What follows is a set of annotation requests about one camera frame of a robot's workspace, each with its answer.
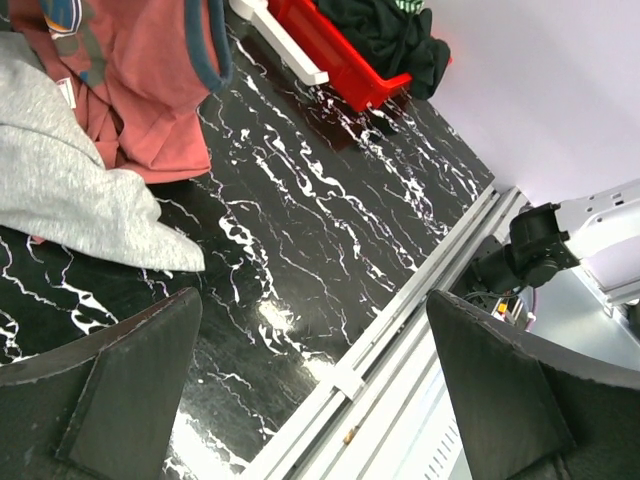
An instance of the marble tabletop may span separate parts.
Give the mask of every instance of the marble tabletop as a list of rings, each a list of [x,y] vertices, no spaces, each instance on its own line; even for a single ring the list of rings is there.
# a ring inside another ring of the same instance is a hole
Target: marble tabletop
[[[234,80],[199,110],[212,172],[153,187],[206,272],[123,267],[0,228],[0,364],[200,291],[167,479],[242,472],[492,180],[428,102],[356,115],[227,20]]]

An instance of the gray garment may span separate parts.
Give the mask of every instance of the gray garment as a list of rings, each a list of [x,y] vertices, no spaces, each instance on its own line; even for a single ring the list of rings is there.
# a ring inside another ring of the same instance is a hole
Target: gray garment
[[[0,33],[0,99],[0,225],[133,267],[204,270],[200,247],[158,222],[142,177],[105,170],[18,33]]]

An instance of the red garment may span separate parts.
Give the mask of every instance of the red garment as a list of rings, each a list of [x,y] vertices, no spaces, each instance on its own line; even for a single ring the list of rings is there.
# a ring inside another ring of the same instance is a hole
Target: red garment
[[[147,183],[209,171],[195,109],[231,74],[222,0],[10,0],[9,15],[49,76],[70,79],[107,168]]]

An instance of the white label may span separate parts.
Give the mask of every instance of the white label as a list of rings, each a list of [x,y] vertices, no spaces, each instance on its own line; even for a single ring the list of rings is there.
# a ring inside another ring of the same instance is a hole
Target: white label
[[[76,96],[73,93],[73,85],[71,84],[71,79],[69,77],[63,78],[62,80],[58,80],[56,82],[60,92],[62,92],[62,96],[67,101],[71,108],[76,108]]]

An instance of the red plastic bin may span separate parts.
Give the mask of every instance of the red plastic bin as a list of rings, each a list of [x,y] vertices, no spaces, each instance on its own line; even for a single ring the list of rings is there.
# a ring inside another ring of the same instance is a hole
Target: red plastic bin
[[[269,11],[356,112],[377,108],[409,86],[408,73],[381,78],[311,0],[270,0]]]

